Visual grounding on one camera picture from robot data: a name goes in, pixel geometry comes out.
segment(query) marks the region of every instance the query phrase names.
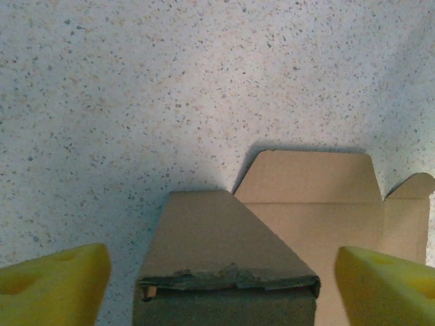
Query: yellow foam block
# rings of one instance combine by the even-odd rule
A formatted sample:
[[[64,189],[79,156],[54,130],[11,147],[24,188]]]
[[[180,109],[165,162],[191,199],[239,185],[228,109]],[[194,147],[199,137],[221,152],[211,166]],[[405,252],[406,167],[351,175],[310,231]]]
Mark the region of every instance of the yellow foam block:
[[[94,325],[110,275],[103,244],[0,269],[1,326]]]
[[[351,325],[435,325],[435,268],[342,247],[335,274]]]

